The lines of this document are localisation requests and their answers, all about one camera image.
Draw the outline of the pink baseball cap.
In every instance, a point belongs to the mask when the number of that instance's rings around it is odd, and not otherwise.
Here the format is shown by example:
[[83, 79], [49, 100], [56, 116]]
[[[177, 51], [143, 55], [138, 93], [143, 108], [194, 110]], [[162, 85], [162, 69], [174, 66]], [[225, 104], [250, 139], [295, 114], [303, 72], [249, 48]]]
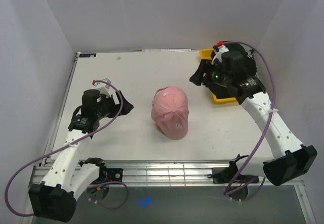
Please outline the pink baseball cap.
[[183, 89], [167, 86], [155, 92], [152, 100], [151, 119], [171, 140], [180, 140], [188, 132], [188, 98]]

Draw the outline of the dark green baseball cap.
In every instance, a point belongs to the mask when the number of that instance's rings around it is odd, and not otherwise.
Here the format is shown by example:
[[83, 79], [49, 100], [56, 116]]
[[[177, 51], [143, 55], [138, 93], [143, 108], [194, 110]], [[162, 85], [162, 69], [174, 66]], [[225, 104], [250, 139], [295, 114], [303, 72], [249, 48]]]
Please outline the dark green baseball cap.
[[257, 66], [255, 60], [248, 55], [245, 48], [239, 43], [230, 43], [225, 45], [230, 51], [239, 51], [244, 57], [244, 67], [248, 76], [255, 76], [257, 74]]

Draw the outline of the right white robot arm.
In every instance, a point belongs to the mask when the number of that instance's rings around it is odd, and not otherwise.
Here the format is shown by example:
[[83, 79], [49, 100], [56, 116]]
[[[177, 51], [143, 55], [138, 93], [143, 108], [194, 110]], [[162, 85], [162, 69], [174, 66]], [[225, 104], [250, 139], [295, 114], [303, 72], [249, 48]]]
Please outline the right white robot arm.
[[272, 159], [253, 159], [250, 155], [237, 156], [229, 162], [226, 172], [234, 182], [247, 175], [262, 176], [280, 186], [308, 172], [317, 151], [304, 145], [288, 128], [269, 98], [265, 86], [256, 76], [256, 63], [239, 51], [219, 53], [220, 59], [201, 59], [190, 77], [195, 85], [224, 89], [248, 112], [259, 129], [260, 139], [266, 139]]

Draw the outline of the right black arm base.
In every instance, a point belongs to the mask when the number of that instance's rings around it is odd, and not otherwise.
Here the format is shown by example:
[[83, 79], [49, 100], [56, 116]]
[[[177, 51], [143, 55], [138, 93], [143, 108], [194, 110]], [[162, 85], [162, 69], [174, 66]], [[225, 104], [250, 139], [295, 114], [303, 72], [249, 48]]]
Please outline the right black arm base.
[[[214, 184], [228, 184], [234, 177], [235, 173], [226, 168], [212, 168], [212, 173], [207, 175], [207, 178], [213, 180]], [[259, 178], [253, 175], [242, 175], [240, 174], [234, 181], [234, 183], [245, 184], [251, 181], [256, 184], [259, 182]]]

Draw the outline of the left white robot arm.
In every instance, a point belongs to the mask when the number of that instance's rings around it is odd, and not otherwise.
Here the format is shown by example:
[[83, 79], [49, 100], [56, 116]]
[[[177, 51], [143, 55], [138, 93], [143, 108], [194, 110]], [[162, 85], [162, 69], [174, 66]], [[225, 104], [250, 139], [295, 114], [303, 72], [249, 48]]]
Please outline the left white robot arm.
[[106, 185], [109, 172], [104, 160], [88, 158], [81, 161], [81, 156], [98, 131], [100, 120], [115, 120], [133, 109], [133, 105], [124, 98], [121, 91], [116, 91], [116, 96], [117, 104], [103, 88], [84, 91], [82, 104], [72, 114], [64, 150], [59, 151], [41, 182], [32, 184], [29, 188], [28, 194], [35, 216], [69, 222], [82, 192], [90, 185]]

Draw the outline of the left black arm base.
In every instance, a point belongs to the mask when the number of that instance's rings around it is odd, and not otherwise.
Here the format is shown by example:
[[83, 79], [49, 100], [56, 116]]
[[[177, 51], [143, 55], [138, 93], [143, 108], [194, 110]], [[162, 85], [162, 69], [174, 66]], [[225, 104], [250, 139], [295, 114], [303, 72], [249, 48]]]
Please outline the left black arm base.
[[99, 177], [91, 182], [92, 185], [101, 184], [105, 182], [122, 182], [123, 181], [123, 169], [122, 168], [107, 168]]

